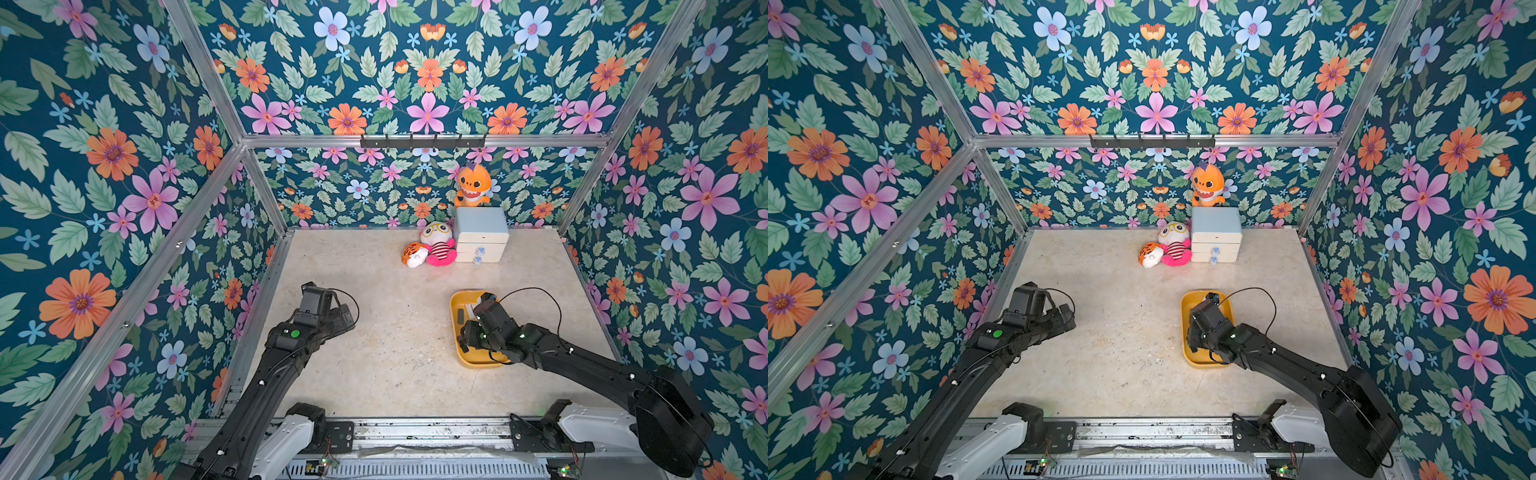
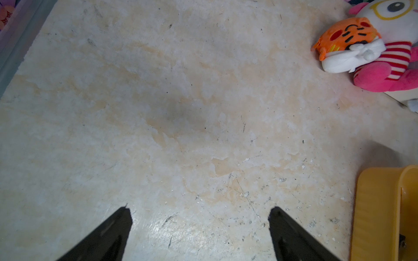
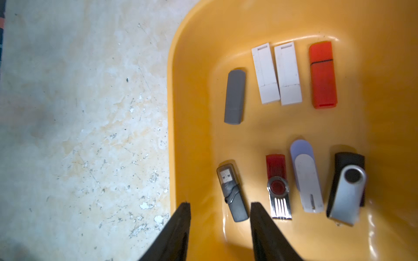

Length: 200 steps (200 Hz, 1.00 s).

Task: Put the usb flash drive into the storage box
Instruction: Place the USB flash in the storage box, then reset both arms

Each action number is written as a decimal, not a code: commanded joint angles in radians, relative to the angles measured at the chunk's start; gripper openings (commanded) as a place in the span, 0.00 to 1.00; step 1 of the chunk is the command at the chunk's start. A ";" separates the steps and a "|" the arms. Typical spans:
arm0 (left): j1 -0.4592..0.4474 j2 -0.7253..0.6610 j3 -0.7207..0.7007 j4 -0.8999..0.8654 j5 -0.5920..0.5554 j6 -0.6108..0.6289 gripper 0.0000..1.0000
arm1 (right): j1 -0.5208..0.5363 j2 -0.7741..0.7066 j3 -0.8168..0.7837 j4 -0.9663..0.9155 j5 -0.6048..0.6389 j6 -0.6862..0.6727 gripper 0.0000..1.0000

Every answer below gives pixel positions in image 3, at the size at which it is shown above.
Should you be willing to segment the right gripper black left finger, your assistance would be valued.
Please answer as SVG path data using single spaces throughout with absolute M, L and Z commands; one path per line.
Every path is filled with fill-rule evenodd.
M 140 261 L 185 261 L 191 221 L 190 203 L 181 203 Z

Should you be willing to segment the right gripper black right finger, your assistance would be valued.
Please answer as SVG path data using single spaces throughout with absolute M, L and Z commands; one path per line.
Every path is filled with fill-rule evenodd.
M 302 260 L 259 202 L 251 204 L 250 225 L 256 261 Z

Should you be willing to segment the dark red usb flash drive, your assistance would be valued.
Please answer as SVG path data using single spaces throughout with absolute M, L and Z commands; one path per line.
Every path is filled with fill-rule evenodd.
M 266 165 L 271 217 L 291 220 L 290 186 L 287 180 L 285 156 L 283 154 L 267 155 Z

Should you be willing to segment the black silver usb flash drive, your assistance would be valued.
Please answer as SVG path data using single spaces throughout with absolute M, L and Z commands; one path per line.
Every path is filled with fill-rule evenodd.
M 354 226 L 365 205 L 365 157 L 351 152 L 335 154 L 335 174 L 328 199 L 327 218 Z

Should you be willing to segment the white blue usb flash drive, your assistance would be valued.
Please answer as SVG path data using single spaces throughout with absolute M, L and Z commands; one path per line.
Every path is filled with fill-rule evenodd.
M 293 169 L 302 207 L 307 213 L 321 213 L 324 202 L 311 144 L 303 139 L 290 147 Z

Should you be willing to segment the dark grey usb flash drive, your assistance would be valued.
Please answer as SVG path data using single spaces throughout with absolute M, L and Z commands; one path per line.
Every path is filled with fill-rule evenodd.
M 232 70 L 228 74 L 224 122 L 239 125 L 242 122 L 246 73 L 243 70 Z

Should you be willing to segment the light grey usb flash drive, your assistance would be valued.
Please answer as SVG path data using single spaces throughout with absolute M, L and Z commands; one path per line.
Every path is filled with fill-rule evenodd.
M 294 42 L 274 48 L 281 105 L 302 103 L 302 91 Z

